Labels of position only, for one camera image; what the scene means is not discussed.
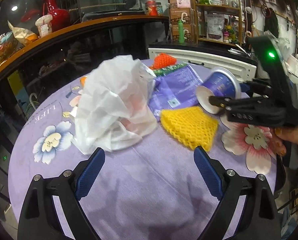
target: black countertop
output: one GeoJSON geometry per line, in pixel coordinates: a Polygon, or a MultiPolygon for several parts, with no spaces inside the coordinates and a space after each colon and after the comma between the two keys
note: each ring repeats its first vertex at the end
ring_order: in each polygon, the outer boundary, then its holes
{"type": "Polygon", "coordinates": [[[161,48],[161,49],[182,49],[182,50],[191,50],[191,51],[198,51],[204,52],[209,54],[214,54],[218,56],[228,57],[235,60],[239,60],[245,63],[249,63],[254,66],[258,66],[258,61],[255,59],[249,58],[246,54],[237,55],[230,53],[228,50],[233,48],[232,46],[226,44],[213,44],[212,42],[202,42],[199,44],[196,43],[179,43],[179,42],[172,42],[172,41],[161,41],[152,43],[149,45],[149,48],[161,48]]]}

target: green squeeze bottle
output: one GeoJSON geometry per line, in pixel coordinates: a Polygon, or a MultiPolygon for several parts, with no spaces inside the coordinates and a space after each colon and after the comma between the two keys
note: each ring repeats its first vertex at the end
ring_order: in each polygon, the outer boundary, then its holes
{"type": "Polygon", "coordinates": [[[185,42],[184,25],[181,19],[179,20],[179,23],[178,23],[178,32],[179,32],[179,43],[184,43],[185,42]]]}

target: purple package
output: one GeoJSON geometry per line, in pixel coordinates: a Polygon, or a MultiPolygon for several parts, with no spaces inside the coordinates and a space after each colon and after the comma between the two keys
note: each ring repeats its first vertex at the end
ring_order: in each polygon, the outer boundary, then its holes
{"type": "Polygon", "coordinates": [[[162,109],[179,109],[198,104],[196,88],[202,80],[189,65],[166,76],[156,78],[156,87],[148,106],[160,121],[162,109]]]}

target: fingernail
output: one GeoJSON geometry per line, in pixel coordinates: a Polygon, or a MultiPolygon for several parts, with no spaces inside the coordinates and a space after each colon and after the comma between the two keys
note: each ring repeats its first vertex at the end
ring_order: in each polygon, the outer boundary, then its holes
{"type": "Polygon", "coordinates": [[[283,130],[281,128],[275,128],[276,135],[281,135],[282,131],[283,130]]]}

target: crumpled white bag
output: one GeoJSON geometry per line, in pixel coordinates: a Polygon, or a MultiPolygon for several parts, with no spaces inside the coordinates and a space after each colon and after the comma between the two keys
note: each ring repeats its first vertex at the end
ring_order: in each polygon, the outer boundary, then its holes
{"type": "Polygon", "coordinates": [[[85,81],[73,144],[89,155],[97,147],[115,151],[132,146],[151,133],[157,126],[147,106],[153,79],[131,55],[102,62],[85,81]]]}

